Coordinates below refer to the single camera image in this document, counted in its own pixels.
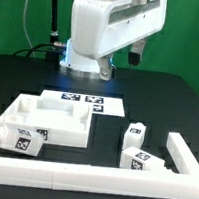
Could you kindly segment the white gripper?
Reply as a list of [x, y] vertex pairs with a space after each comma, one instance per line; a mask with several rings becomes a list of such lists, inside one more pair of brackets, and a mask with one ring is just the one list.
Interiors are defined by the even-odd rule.
[[166, 5], [167, 0], [74, 0], [72, 46], [79, 55], [98, 59], [99, 77], [111, 80], [116, 66], [108, 54], [132, 44], [128, 64], [138, 66], [145, 38], [164, 26]]

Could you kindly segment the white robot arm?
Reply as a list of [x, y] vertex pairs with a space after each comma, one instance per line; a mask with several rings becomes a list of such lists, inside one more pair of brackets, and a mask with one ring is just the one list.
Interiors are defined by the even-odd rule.
[[147, 37], [165, 22], [167, 0], [74, 0], [71, 38], [61, 70], [77, 77], [110, 80], [113, 53], [130, 47], [128, 61], [142, 61]]

